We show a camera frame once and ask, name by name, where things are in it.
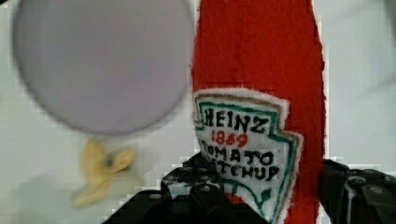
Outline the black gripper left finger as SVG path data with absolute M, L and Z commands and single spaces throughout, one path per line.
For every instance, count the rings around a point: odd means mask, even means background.
M 179 196 L 190 196 L 196 191 L 204 194 L 224 195 L 224 184 L 216 167 L 201 153 L 184 161 L 181 166 L 161 180 L 160 193 L 170 200 Z

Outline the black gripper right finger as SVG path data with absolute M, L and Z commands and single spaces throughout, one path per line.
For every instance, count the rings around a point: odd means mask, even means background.
M 396 224 L 396 179 L 323 160 L 319 198 L 332 224 Z

